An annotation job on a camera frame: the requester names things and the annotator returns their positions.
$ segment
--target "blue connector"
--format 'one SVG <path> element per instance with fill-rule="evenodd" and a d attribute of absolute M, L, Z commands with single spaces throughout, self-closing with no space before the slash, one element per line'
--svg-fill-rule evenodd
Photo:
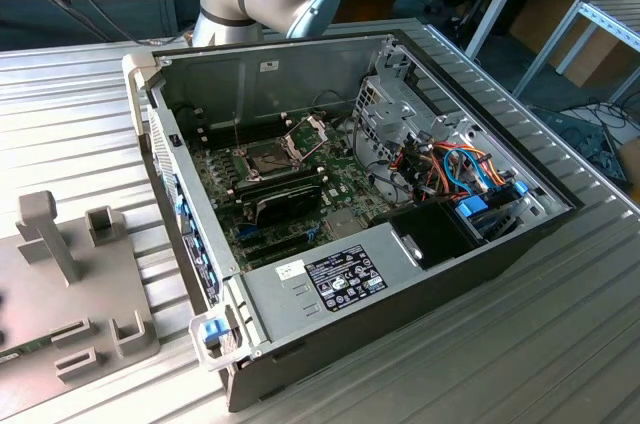
<path fill-rule="evenodd" d="M 218 339 L 227 334 L 230 330 L 231 329 L 229 328 L 229 324 L 226 319 L 223 317 L 216 317 L 200 324 L 198 335 L 206 346 L 210 346 L 217 343 Z"/>
<path fill-rule="evenodd" d="M 516 188 L 516 191 L 518 191 L 518 194 L 520 194 L 521 196 L 524 196 L 527 192 L 529 192 L 529 186 L 527 186 L 522 181 L 516 181 L 513 187 Z"/>
<path fill-rule="evenodd" d="M 176 199 L 176 205 L 175 205 L 176 214 L 182 214 L 184 206 L 185 206 L 184 197 L 178 196 L 178 198 Z"/>
<path fill-rule="evenodd" d="M 458 209 L 464 217 L 471 217 L 488 208 L 487 203 L 480 196 L 467 197 L 458 202 Z"/>

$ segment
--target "blue cable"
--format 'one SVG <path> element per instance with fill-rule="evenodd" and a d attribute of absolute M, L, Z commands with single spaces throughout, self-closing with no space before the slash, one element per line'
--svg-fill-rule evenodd
<path fill-rule="evenodd" d="M 318 232 L 320 231 L 320 224 L 318 224 L 316 227 L 312 227 L 311 229 L 309 229 L 307 231 L 307 242 L 311 243 L 313 242 L 313 240 L 316 238 L 316 234 L 318 234 Z"/>
<path fill-rule="evenodd" d="M 453 175 L 451 174 L 451 170 L 449 169 L 449 155 L 452 152 L 459 152 L 460 154 L 463 154 L 464 156 L 466 156 L 471 161 L 471 164 L 473 164 L 473 167 L 475 168 L 476 172 L 478 173 L 478 176 L 480 177 L 480 180 L 489 189 L 493 189 L 495 187 L 495 184 L 491 181 L 491 179 L 489 179 L 489 177 L 487 177 L 487 175 L 480 168 L 480 164 L 478 164 L 478 161 L 473 156 L 473 154 L 471 154 L 466 149 L 451 149 L 451 150 L 447 151 L 447 153 L 444 155 L 444 159 L 443 159 L 444 171 L 446 172 L 447 177 L 449 178 L 449 180 L 451 182 L 453 182 L 457 186 L 463 188 L 465 191 L 467 191 L 469 193 L 470 196 L 473 196 L 473 191 L 471 190 L 471 188 L 469 186 L 467 186 L 466 184 L 464 184 L 464 183 L 458 181 L 457 179 L 455 179 L 453 177 Z"/>

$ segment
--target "table surface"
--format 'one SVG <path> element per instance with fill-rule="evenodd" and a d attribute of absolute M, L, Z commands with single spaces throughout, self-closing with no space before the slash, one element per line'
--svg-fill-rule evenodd
<path fill-rule="evenodd" d="M 137 46 L 2 53 L 6 185 L 50 189 L 60 219 L 105 204 L 125 213 L 162 343 L 153 358 L 6 422 L 640 422 L 640 210 L 434 29 L 403 19 L 327 34 L 390 29 L 414 39 L 576 194 L 585 207 L 575 219 L 495 280 L 229 414 L 220 379 L 198 367 L 186 333 L 191 306 L 136 146 L 121 59 Z M 0 199 L 0 236 L 15 233 L 13 202 Z"/>

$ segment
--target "warning label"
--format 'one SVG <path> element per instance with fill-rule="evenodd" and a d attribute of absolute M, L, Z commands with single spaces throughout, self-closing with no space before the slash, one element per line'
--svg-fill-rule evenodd
<path fill-rule="evenodd" d="M 307 264 L 305 269 L 332 312 L 387 288 L 360 245 Z"/>

